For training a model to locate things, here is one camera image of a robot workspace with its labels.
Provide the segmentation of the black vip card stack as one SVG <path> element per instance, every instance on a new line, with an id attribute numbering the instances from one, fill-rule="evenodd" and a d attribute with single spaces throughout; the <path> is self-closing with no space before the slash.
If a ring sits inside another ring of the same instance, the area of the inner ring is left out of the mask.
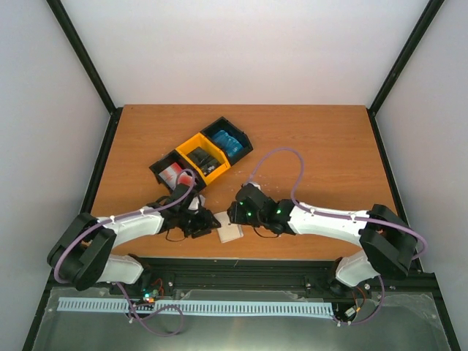
<path id="1" fill-rule="evenodd" d="M 195 148 L 187 156 L 200 169 L 204 176 L 208 176 L 221 165 L 214 156 L 201 147 Z"/>

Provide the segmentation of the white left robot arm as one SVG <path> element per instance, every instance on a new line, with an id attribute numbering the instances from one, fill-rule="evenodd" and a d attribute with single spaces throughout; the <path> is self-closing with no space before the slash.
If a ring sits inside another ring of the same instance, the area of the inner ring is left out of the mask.
<path id="1" fill-rule="evenodd" d="M 117 246 L 144 236 L 178 228 L 186 238 L 198 238 L 222 225 L 205 208 L 205 199 L 186 184 L 178 184 L 141 209 L 118 216 L 77 215 L 48 254 L 54 279 L 83 291 L 101 282 L 126 284 L 136 294 L 151 289 L 152 276 L 135 254 L 115 255 Z"/>

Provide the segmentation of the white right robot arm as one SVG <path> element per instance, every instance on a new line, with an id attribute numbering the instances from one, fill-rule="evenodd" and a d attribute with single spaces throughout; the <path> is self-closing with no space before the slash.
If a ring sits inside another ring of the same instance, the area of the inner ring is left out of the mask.
<path id="1" fill-rule="evenodd" d="M 241 187 L 227 215 L 233 224 L 263 227 L 276 235 L 319 235 L 357 246 L 357 253 L 335 262 L 330 279 L 335 287 L 356 287 L 377 276 L 406 279 L 418 243 L 412 230 L 384 205 L 339 211 L 293 198 L 275 201 L 253 183 Z"/>

